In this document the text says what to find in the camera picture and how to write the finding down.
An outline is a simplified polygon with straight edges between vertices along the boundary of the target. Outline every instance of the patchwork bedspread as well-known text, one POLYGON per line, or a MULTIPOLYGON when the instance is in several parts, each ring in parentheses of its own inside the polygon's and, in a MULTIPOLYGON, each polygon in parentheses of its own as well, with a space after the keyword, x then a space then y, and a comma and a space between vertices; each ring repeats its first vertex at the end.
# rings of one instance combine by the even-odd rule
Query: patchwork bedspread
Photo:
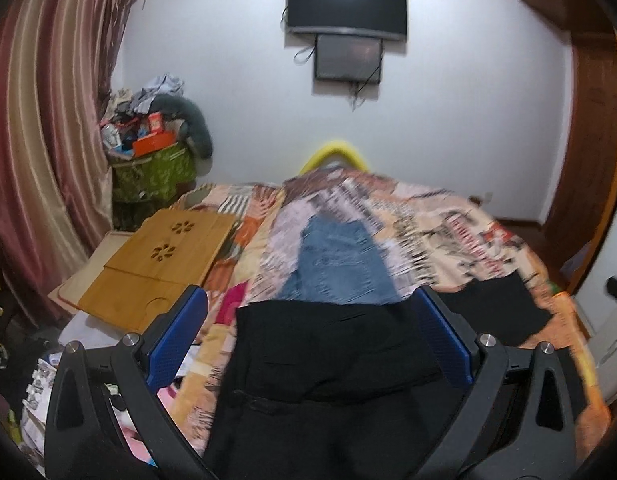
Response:
POLYGON ((506 276, 517 269, 537 305, 553 314, 522 348, 534 348, 542 340, 557 348, 570 346, 583 378, 588 406, 576 424, 580 460, 607 430, 610 414, 571 298, 566 293, 551 296, 546 268, 524 241, 466 199, 445 189, 338 168, 293 178, 283 187, 207 184, 173 207, 238 216, 204 285, 209 315, 198 335, 202 346, 169 409, 198 452, 205 449, 236 340, 234 307, 275 297, 296 268, 301 232, 316 214, 363 222, 404 298, 421 285, 451 292, 472 279, 506 276))

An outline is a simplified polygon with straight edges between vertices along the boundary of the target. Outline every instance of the pink curtain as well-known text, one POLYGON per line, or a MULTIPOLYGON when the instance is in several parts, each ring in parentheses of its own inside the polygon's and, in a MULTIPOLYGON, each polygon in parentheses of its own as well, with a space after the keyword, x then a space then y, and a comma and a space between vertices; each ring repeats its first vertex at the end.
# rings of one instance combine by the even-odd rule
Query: pink curtain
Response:
POLYGON ((0 258, 31 319, 111 229, 98 120, 130 3, 15 0, 0 24, 0 258))

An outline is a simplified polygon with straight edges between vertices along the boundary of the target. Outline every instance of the yellow arch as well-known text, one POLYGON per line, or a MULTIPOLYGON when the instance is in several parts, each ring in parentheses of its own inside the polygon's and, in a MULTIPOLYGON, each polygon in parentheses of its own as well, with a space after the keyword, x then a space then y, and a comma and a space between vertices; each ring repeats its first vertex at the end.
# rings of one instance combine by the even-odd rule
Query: yellow arch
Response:
POLYGON ((300 171, 300 175, 308 171, 316 170, 328 157, 334 155, 345 158, 356 170, 369 171, 366 161, 348 142, 345 140, 332 140, 315 152, 315 155, 308 160, 300 171))

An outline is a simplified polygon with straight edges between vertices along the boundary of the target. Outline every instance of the silver bolt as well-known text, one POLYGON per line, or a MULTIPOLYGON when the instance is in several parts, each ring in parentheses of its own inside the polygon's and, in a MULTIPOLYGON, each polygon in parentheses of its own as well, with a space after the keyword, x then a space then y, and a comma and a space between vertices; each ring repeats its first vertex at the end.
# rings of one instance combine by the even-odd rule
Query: silver bolt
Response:
POLYGON ((495 346, 497 344, 497 338, 491 334, 482 334, 479 336, 479 342, 490 348, 491 346, 495 346))
POLYGON ((69 354, 74 354, 79 350, 79 341, 70 341, 65 347, 64 350, 69 354))
POLYGON ((135 332, 128 333, 122 338, 122 342, 126 346, 135 346, 139 340, 140 340, 140 335, 136 334, 135 332))
POLYGON ((550 355, 555 351, 555 347, 548 341, 542 341, 539 344, 539 349, 547 355, 550 355))

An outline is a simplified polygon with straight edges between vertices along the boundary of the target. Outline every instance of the wooden door frame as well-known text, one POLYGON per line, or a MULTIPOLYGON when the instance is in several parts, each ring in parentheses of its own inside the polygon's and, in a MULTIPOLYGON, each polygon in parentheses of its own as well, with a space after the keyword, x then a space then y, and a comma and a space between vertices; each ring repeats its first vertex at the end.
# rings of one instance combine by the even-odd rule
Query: wooden door frame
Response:
POLYGON ((615 211, 617 209, 617 160, 615 162, 615 173, 613 175, 613 181, 610 186, 610 192, 608 193, 608 198, 606 200, 606 204, 604 205, 604 210, 601 214, 601 219, 597 228, 595 229, 595 234, 593 239, 591 240, 591 246, 584 257, 583 262, 578 267, 578 269, 573 274, 573 277, 569 281, 568 284, 568 293, 576 294, 581 284, 583 283, 588 273, 591 272, 592 266, 597 259, 597 255, 601 250, 601 247, 606 239, 608 234, 608 229, 615 217, 615 211))

